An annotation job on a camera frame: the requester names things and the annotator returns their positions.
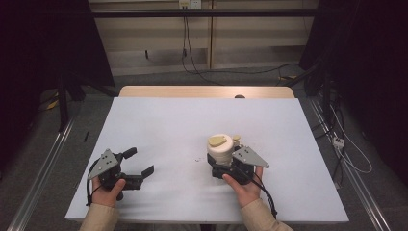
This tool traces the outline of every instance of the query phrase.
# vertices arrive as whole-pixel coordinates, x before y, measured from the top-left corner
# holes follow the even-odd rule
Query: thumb
[[[235,193],[239,192],[242,186],[234,178],[232,178],[232,176],[228,174],[223,174],[222,178],[228,185],[231,186],[231,188],[235,191]]]
[[[125,187],[126,181],[123,179],[119,179],[114,187],[111,189],[111,193],[114,194],[115,196],[118,196],[119,193],[123,190],[123,187]]]

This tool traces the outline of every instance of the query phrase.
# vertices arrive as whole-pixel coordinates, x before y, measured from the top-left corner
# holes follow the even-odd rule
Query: black curtain
[[[114,84],[93,18],[55,11],[90,12],[90,8],[87,0],[0,1],[0,167],[22,144],[39,96],[58,87],[59,75]]]
[[[328,71],[381,158],[408,185],[408,4],[385,0],[355,3],[360,8],[350,34]],[[301,60],[303,68],[318,58],[338,23],[335,19],[315,21]]]

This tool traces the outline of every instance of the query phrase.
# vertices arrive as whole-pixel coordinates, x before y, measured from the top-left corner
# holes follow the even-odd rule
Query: metal frame
[[[42,15],[55,15],[63,17],[312,17],[333,16],[333,13],[341,13],[341,10],[320,9],[188,9],[188,10],[104,10],[104,11],[47,11]]]
[[[316,114],[316,117],[321,123],[321,127],[323,128],[324,132],[327,133],[327,138],[329,139],[329,142],[330,142],[333,139],[333,137],[332,135],[330,135],[330,133],[328,133],[329,125],[325,123],[324,115],[320,114],[323,108],[321,107],[318,101],[309,99],[309,102],[313,108],[313,111]],[[338,158],[341,157],[341,153],[338,149],[336,150],[336,155],[338,156]],[[347,157],[347,159],[351,162],[346,152],[344,153],[344,156]],[[354,191],[356,191],[363,207],[366,209],[366,212],[369,215],[369,218],[375,230],[378,230],[378,231],[391,230],[391,227],[386,221],[384,214],[382,213],[380,207],[378,206],[377,202],[372,196],[370,190],[367,188],[366,184],[361,178],[359,172],[353,167],[351,167],[349,164],[347,164],[343,159],[341,163],[342,163],[342,166],[344,167],[344,171],[347,174],[347,177],[349,178],[351,182],[351,185],[354,188]]]
[[[8,231],[22,231],[26,228],[27,223],[31,217],[31,214],[34,212],[39,198],[42,194],[43,189],[48,181],[48,178],[54,168],[54,165],[57,163],[58,157],[60,156],[61,151],[63,150],[64,144],[69,136],[69,133],[72,129],[74,120],[79,114],[80,108],[74,110],[71,119],[67,122],[65,128],[62,132],[59,132],[51,150],[48,153],[47,158],[42,164],[41,170],[39,171],[36,179],[34,180],[30,190],[24,197],[23,202],[18,208],[12,223],[9,225]]]

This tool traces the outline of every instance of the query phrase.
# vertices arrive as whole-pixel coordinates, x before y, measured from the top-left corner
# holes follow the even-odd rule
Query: power outlet
[[[333,145],[339,149],[342,149],[344,147],[344,140],[340,139],[338,137],[333,138]]]
[[[190,0],[190,9],[201,9],[201,0]]]
[[[189,9],[190,8],[190,0],[179,0],[179,8],[180,9]]]

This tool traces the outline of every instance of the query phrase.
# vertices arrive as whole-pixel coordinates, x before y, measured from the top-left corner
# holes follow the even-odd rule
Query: gray floor
[[[241,68],[238,71],[269,69],[271,67]],[[300,72],[301,70],[296,66],[281,69],[282,76],[296,75]],[[233,86],[274,86],[279,80],[278,71],[250,75],[219,72],[206,73],[203,76],[222,85]],[[114,90],[119,90],[125,85],[211,85],[200,76],[186,72],[122,76],[116,77],[115,81],[116,87]],[[76,184],[89,161],[89,156],[96,144],[113,100],[93,89],[85,88],[85,90],[87,98],[84,102],[70,101],[68,103],[70,111],[74,112],[79,109],[79,114],[75,118],[70,134],[46,181],[45,187],[40,192],[37,206],[31,214],[31,218],[24,224],[26,230],[77,230],[79,228],[78,223],[65,220],[64,215],[70,200],[76,192]],[[299,99],[310,126],[314,127],[319,124],[310,103],[310,99],[319,101],[319,97],[306,97],[301,85],[293,87],[293,92]],[[383,212],[390,229],[406,229],[405,227],[408,227],[408,220],[406,219],[408,218],[407,187],[383,164],[372,144],[364,139],[358,123],[347,111],[346,104],[342,105],[342,111],[345,117],[347,134],[367,154],[373,165],[371,173],[360,174],[362,179]],[[57,137],[58,128],[58,108],[38,112],[29,137],[21,146],[16,158],[10,162],[9,167],[3,172],[3,180],[0,183],[0,230],[6,230],[12,222]],[[319,128],[314,133],[317,136],[323,131]],[[337,157],[328,138],[317,139],[317,144],[328,170],[333,172]],[[355,148],[347,145],[346,151],[355,166],[367,169],[366,161]],[[337,174],[335,181],[340,181],[340,173]],[[364,207],[346,174],[344,174],[344,180],[342,186],[338,189],[338,193],[350,222],[334,225],[290,224],[290,226],[295,230],[376,230],[368,216],[367,208]],[[119,224],[117,229],[125,230],[136,227],[129,224]]]

